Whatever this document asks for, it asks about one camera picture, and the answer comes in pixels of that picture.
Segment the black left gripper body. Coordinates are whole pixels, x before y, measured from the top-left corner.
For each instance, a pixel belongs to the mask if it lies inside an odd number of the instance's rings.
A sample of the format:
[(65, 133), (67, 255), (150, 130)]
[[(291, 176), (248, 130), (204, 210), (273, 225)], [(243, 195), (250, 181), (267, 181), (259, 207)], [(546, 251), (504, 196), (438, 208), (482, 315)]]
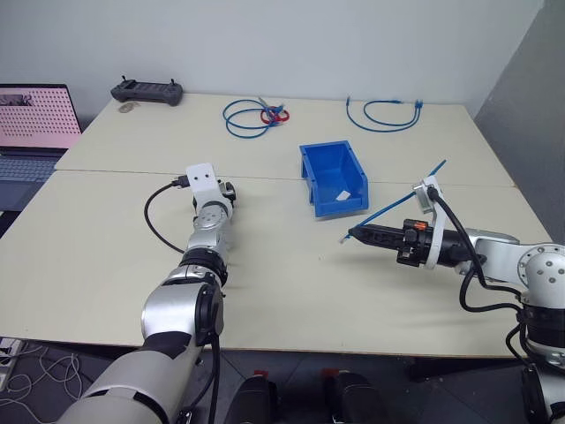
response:
[(232, 211), (237, 199), (235, 186), (231, 182), (221, 179), (217, 180), (217, 184), (220, 194), (215, 203), (224, 211)]

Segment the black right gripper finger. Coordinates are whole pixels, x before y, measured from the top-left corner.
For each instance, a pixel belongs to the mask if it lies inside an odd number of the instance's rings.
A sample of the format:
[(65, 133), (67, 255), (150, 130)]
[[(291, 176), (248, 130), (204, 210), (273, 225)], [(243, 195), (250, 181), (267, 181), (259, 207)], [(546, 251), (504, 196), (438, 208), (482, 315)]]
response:
[(377, 224), (364, 224), (348, 229), (348, 235), (355, 239), (402, 239), (403, 230)]
[(394, 251), (400, 251), (403, 248), (403, 236), (365, 235), (359, 236), (358, 241), (369, 246), (376, 246)]

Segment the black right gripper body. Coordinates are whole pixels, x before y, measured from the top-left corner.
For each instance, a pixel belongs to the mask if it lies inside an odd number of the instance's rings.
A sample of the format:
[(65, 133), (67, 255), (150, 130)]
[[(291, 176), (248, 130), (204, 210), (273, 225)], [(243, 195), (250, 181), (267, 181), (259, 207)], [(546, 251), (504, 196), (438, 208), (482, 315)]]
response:
[(407, 266), (425, 264), (433, 239), (433, 227), (425, 221), (405, 219), (403, 238), (397, 249), (396, 262)]

